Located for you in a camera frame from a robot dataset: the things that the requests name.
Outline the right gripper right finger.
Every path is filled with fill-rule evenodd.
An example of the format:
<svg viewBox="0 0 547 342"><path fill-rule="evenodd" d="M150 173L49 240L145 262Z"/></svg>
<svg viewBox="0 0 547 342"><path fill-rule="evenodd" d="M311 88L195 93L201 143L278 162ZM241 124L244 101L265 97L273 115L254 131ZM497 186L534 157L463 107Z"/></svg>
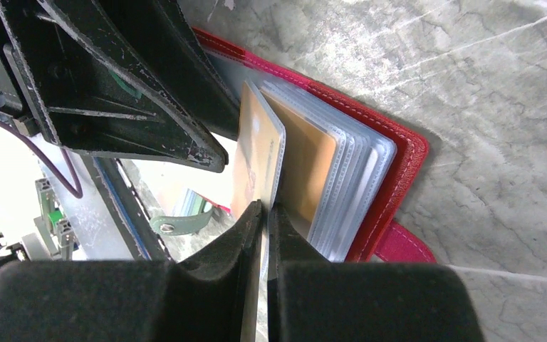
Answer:
<svg viewBox="0 0 547 342"><path fill-rule="evenodd" d="M469 294L448 267L328 261L281 204L269 213L270 341L482 341Z"/></svg>

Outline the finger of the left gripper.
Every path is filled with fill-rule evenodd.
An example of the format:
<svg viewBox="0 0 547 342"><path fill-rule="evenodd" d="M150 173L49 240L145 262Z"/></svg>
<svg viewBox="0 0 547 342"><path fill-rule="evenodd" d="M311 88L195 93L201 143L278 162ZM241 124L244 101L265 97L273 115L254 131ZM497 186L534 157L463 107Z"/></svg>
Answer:
<svg viewBox="0 0 547 342"><path fill-rule="evenodd" d="M239 104L177 1L101 1L115 27L167 91L209 131L236 140Z"/></svg>
<svg viewBox="0 0 547 342"><path fill-rule="evenodd" d="M115 27L101 1L0 1L0 113L94 157L221 172L229 157Z"/></svg>

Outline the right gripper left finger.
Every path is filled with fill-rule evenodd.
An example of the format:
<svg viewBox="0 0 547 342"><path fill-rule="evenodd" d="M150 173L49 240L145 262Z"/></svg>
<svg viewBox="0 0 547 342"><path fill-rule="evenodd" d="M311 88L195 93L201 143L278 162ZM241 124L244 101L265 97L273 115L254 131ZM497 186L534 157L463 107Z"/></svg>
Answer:
<svg viewBox="0 0 547 342"><path fill-rule="evenodd" d="M184 261L0 268L0 341L253 341L262 204Z"/></svg>

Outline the red card holder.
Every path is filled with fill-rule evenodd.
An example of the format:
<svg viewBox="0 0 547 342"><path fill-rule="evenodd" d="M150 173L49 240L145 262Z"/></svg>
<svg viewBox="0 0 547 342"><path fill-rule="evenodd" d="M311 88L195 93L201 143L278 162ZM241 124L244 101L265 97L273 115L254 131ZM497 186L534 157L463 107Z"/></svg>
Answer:
<svg viewBox="0 0 547 342"><path fill-rule="evenodd" d="M263 103L282 128L275 192L298 206L299 229L327 260L432 262L430 250L393 224L427 141L348 97L203 31L239 97Z"/></svg>

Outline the gold vip card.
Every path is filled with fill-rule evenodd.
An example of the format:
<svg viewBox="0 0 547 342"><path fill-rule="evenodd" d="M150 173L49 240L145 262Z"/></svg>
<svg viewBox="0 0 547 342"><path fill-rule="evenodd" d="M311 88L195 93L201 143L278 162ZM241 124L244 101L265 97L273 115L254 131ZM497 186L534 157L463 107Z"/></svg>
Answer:
<svg viewBox="0 0 547 342"><path fill-rule="evenodd" d="M232 170L231 213L240 218L249 204L265 211L275 202L286 146L286 130L264 95L251 81L241 87L239 136Z"/></svg>

